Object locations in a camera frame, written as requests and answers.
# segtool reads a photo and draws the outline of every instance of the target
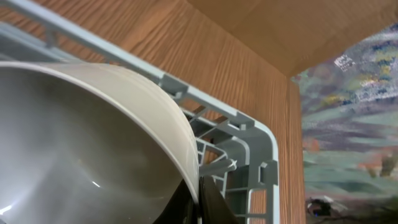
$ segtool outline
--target bowl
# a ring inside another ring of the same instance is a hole
[[[156,84],[107,64],[0,62],[0,219],[153,223],[181,180],[198,203],[192,129]]]

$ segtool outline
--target wooden table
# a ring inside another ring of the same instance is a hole
[[[305,223],[299,88],[283,74],[185,0],[35,1],[267,125],[279,145],[281,223]],[[44,36],[15,12],[0,17]],[[64,37],[60,47],[104,62]],[[258,210],[264,197],[253,199]]]

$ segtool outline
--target painting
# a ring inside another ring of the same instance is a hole
[[[292,81],[300,86],[307,197],[398,195],[398,24]]]

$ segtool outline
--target bowl rim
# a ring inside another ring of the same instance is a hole
[[[181,163],[172,154],[172,151],[169,149],[169,147],[166,146],[166,144],[158,137],[158,135],[156,135],[155,132],[153,132],[153,130],[150,127],[148,127],[148,125],[145,124],[145,122],[143,122],[140,118],[138,118],[132,111],[128,110],[123,105],[121,105],[117,100],[115,100],[114,98],[103,93],[101,90],[93,87],[92,85],[90,85],[82,80],[72,77],[66,73],[59,72],[54,68],[46,67],[45,64],[46,64],[46,62],[30,63],[30,62],[0,61],[0,68],[18,68],[18,69],[23,69],[23,70],[40,72],[45,75],[51,75],[53,77],[57,77],[62,80],[65,80],[67,82],[70,82],[74,85],[77,85],[77,86],[91,92],[92,94],[96,95],[97,97],[100,97],[101,99],[103,99],[107,103],[111,104],[112,106],[114,106],[116,109],[118,109],[120,112],[124,113],[128,118],[130,118],[133,122],[135,122],[140,128],[142,128],[163,149],[163,151],[166,153],[166,155],[170,158],[170,160],[176,166],[177,170],[180,172],[180,175],[182,176],[183,180],[185,181],[185,183],[191,193],[193,202],[195,204],[199,204],[199,198],[198,198],[199,192],[197,192],[195,190],[195,187],[191,181],[191,178],[189,178],[189,175],[185,172]]]

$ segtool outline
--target gray plastic dish rack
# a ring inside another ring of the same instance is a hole
[[[279,224],[278,147],[269,128],[32,1],[0,0],[0,6],[15,10],[46,28],[43,42],[0,22],[0,60],[83,62],[57,47],[55,34],[60,33],[152,80],[179,105],[186,99],[201,105],[195,111],[180,105],[197,138],[200,174],[213,176],[240,223]],[[215,111],[224,119],[210,121],[203,116],[207,111]],[[206,151],[218,156],[210,164],[203,164]],[[252,198],[252,193],[257,191],[266,191],[266,197]],[[256,204],[265,204],[266,211],[260,209],[259,213],[258,209],[251,208],[253,200]]]

